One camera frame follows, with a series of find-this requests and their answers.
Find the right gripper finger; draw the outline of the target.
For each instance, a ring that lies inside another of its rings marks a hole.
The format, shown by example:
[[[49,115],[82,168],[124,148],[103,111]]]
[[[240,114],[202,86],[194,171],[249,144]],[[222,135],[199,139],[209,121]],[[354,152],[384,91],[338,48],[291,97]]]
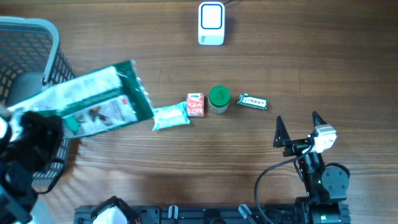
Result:
[[[286,130],[284,121],[281,116],[276,119],[276,131],[274,136],[273,147],[287,147],[290,146],[290,136]]]
[[[324,121],[323,118],[316,111],[312,112],[312,118],[314,126],[320,126],[326,124],[326,121]]]

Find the small green white packet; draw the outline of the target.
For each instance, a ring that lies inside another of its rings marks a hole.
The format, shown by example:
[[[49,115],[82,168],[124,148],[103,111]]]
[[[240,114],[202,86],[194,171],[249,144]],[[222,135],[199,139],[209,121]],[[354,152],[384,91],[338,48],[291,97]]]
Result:
[[[238,105],[243,105],[251,108],[256,108],[260,110],[266,110],[267,109],[267,104],[268,100],[265,98],[259,98],[256,96],[251,96],[247,93],[242,93],[239,96]]]

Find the green lid jar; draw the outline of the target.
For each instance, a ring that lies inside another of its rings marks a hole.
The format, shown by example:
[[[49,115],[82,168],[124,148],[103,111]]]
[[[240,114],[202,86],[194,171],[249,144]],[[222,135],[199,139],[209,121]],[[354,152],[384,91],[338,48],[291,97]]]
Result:
[[[228,109],[230,101],[231,93],[225,86],[214,86],[209,92],[208,104],[214,113],[224,113]]]

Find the red tissue pack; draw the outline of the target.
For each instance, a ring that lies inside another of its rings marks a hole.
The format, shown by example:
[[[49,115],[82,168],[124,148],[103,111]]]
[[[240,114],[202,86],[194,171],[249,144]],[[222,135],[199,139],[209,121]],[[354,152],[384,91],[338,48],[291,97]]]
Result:
[[[187,114],[188,116],[203,117],[205,115],[205,96],[202,93],[187,94]]]

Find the teal tissue pack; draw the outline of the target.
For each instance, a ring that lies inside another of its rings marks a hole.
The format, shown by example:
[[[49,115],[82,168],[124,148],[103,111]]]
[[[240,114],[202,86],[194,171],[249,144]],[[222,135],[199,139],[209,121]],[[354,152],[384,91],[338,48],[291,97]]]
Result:
[[[172,106],[164,106],[152,110],[154,114],[153,131],[173,126],[190,124],[187,115],[187,102],[183,101]]]

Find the green white packaged product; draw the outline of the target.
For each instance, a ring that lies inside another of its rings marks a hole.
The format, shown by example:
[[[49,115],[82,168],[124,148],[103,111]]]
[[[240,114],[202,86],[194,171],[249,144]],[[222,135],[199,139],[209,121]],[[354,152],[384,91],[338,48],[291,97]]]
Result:
[[[154,116],[133,60],[51,86],[9,109],[13,139],[22,134],[20,122],[28,111],[61,117],[66,139],[97,135]]]

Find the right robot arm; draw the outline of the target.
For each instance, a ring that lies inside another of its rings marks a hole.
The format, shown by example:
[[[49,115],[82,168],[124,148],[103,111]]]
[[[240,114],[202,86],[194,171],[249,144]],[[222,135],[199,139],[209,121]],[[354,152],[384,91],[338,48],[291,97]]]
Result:
[[[273,146],[284,148],[283,156],[293,157],[294,166],[307,195],[282,209],[275,217],[282,223],[349,223],[348,206],[343,205],[350,172],[339,163],[325,163],[322,153],[331,149],[337,134],[333,126],[314,111],[313,131],[306,138],[292,140],[281,116],[277,117]]]

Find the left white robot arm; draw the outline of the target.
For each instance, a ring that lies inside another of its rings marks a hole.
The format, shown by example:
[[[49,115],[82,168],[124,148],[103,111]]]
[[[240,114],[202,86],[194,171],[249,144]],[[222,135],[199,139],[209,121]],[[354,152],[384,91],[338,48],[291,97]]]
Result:
[[[32,183],[34,174],[61,164],[44,193],[65,172],[65,161],[55,157],[63,140],[62,119],[28,111],[19,118],[20,135],[12,139],[12,113],[1,108],[1,223],[53,223],[53,215]]]

